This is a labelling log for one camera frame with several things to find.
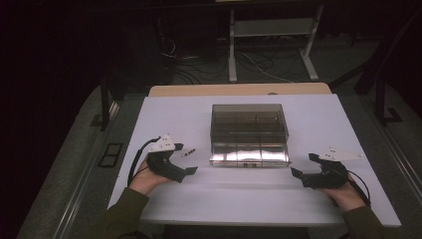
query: sleeve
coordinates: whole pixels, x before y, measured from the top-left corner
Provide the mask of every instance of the sleeve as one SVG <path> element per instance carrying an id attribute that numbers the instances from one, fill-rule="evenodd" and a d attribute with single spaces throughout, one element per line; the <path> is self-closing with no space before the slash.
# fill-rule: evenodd
<path id="1" fill-rule="evenodd" d="M 119 238 L 137 230 L 140 214 L 149 198 L 125 188 L 118 202 L 109 208 L 88 233 L 87 238 Z"/>
<path id="2" fill-rule="evenodd" d="M 342 214 L 351 239 L 397 239 L 395 228 L 385 228 L 368 206 Z"/>

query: white table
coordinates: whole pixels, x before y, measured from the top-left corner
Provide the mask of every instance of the white table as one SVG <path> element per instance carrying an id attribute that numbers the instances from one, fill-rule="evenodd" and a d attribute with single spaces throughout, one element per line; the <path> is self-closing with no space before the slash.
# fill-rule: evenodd
<path id="1" fill-rule="evenodd" d="M 209 165 L 210 125 L 214 104 L 282 104 L 290 133 L 292 167 L 320 172 L 308 153 L 330 146 L 363 154 L 363 149 L 336 95 L 148 97 L 145 99 L 115 183 L 109 205 L 126 187 L 137 150 L 169 133 L 184 143 L 170 158 L 182 168 L 199 166 L 182 183 L 170 182 L 150 194 L 141 219 L 165 224 L 331 226 L 342 223 L 338 208 L 318 191 L 303 188 L 288 167 L 221 168 Z M 183 152 L 196 148 L 187 157 Z M 345 161 L 347 169 L 369 187 L 372 208 L 386 226 L 400 225 L 367 159 Z"/>

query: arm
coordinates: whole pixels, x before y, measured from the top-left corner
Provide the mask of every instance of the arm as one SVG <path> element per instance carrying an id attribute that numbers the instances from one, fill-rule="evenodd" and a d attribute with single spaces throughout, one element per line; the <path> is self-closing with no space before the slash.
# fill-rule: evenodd
<path id="1" fill-rule="evenodd" d="M 399 238 L 396 231 L 382 226 L 376 215 L 370 207 L 366 206 L 350 183 L 346 183 L 340 188 L 322 188 L 319 191 L 325 192 L 342 210 L 342 217 L 350 238 Z"/>
<path id="2" fill-rule="evenodd" d="M 147 195 L 156 186 L 170 181 L 163 176 L 156 175 L 147 168 L 146 161 L 128 188 L 125 188 L 118 202 L 99 219 L 90 230 L 87 238 L 119 238 L 136 231 L 140 214 L 148 202 Z"/>

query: dark background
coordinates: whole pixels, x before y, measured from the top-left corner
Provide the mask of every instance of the dark background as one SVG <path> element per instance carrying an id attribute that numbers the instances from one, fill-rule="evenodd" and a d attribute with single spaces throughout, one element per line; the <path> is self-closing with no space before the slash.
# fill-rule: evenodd
<path id="1" fill-rule="evenodd" d="M 148 1 L 124 4 L 133 2 L 150 5 Z M 318 36 L 384 36 L 384 50 L 376 53 L 372 73 L 395 33 L 417 9 L 417 2 L 411 1 L 337 2 L 341 4 L 325 7 Z M 213 49 L 214 40 L 227 34 L 228 13 L 223 10 L 208 11 L 209 18 L 201 18 L 201 12 L 91 14 L 86 12 L 87 6 L 96 2 L 87 3 L 0 2 L 1 149 L 5 152 L 1 163 L 1 238 L 16 237 L 93 89 L 104 81 L 113 96 L 122 99 L 129 88 L 143 91 L 145 86 L 168 84 L 165 62 L 159 55 L 160 36 L 179 41 L 188 52 L 195 51 L 195 47 L 204 49 L 203 45 L 191 44 L 198 42 L 208 44 L 205 49 Z M 104 3 L 114 6 L 113 1 Z M 191 21 L 192 17 L 201 21 Z M 422 117 L 418 97 L 422 90 L 422 61 L 417 60 L 421 56 L 422 23 L 420 17 L 416 21 L 381 76 Z M 367 78 L 368 88 L 373 84 L 373 75 Z"/>

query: hand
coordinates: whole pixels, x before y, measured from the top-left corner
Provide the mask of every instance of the hand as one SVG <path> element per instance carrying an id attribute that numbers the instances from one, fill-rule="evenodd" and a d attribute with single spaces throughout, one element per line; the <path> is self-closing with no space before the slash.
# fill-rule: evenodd
<path id="1" fill-rule="evenodd" d="M 344 212 L 366 205 L 349 182 L 339 188 L 319 188 L 318 191 L 325 192 Z"/>
<path id="2" fill-rule="evenodd" d="M 144 195 L 148 195 L 156 186 L 171 181 L 170 179 L 157 175 L 149 170 L 146 159 L 140 164 L 137 171 L 138 174 L 133 178 L 129 188 Z"/>

